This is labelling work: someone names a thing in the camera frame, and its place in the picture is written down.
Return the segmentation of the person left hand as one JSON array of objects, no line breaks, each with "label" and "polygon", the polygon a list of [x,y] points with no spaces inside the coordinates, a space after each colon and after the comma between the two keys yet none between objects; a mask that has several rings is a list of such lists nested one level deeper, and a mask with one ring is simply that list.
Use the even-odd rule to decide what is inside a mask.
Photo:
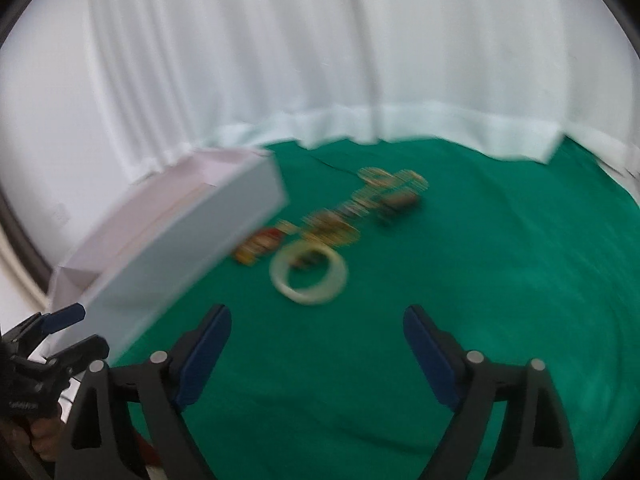
[{"label": "person left hand", "polygon": [[65,422],[60,413],[45,418],[31,418],[28,429],[11,425],[8,440],[12,444],[30,446],[46,463],[54,463],[58,459],[58,450],[65,429]]}]

